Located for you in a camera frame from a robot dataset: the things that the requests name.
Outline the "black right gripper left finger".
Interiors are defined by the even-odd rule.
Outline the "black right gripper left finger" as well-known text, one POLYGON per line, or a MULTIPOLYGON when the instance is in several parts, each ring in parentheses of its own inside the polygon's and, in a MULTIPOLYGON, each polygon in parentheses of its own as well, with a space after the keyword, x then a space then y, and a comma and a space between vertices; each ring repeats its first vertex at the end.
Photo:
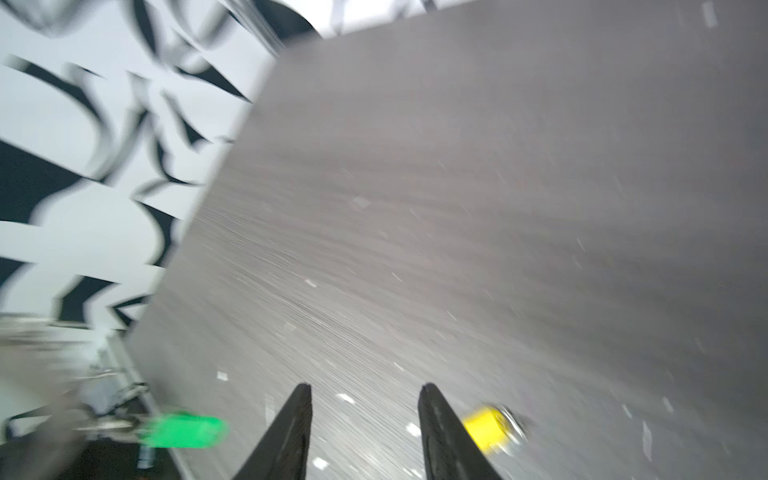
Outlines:
POLYGON ((300 383, 234 480, 304 480, 312 426, 312 390, 300 383))

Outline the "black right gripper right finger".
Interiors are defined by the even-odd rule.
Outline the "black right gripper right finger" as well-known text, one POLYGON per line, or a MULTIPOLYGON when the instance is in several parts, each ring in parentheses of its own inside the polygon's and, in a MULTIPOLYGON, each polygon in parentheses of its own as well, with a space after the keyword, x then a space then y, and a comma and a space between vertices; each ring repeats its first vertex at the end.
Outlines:
POLYGON ((501 480, 435 384, 422 386, 418 414, 426 479, 501 480))

